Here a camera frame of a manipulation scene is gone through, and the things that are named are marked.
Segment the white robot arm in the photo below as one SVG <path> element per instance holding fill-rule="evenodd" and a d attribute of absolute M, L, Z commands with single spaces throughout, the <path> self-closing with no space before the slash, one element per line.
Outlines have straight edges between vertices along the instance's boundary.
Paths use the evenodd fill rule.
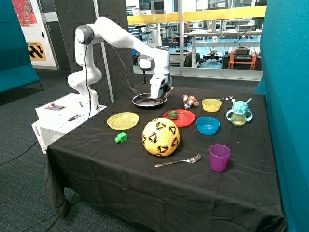
<path fill-rule="evenodd" d="M 169 49 L 164 46 L 151 48 L 112 20 L 100 17 L 95 23 L 81 25 L 75 31 L 75 61 L 82 70 L 69 75 L 68 83 L 82 96 L 85 110 L 94 113 L 99 109 L 97 93 L 90 88 L 90 85 L 102 77 L 101 71 L 94 64 L 93 56 L 93 45 L 100 42 L 140 52 L 138 66 L 144 71 L 154 71 L 150 80 L 151 99 L 167 97 L 170 94 L 173 87 Z"/>

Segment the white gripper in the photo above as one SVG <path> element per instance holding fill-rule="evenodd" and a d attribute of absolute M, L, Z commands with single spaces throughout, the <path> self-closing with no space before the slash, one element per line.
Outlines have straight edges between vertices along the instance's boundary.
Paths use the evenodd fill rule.
<path fill-rule="evenodd" d="M 161 74 L 154 74 L 150 79 L 151 85 L 151 98 L 159 98 L 158 101 L 162 102 L 163 100 L 160 98 L 164 96 L 167 98 L 169 93 L 171 92 L 172 86 L 172 78 L 169 74 L 161 75 Z"/>

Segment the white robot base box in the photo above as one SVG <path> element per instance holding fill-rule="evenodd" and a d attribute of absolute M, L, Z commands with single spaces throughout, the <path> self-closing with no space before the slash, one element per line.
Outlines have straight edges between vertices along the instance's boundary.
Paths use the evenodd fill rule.
<path fill-rule="evenodd" d="M 32 124 L 42 152 L 47 147 L 93 117 L 107 106 L 89 101 L 80 94 L 70 93 L 35 109 L 38 120 Z"/>

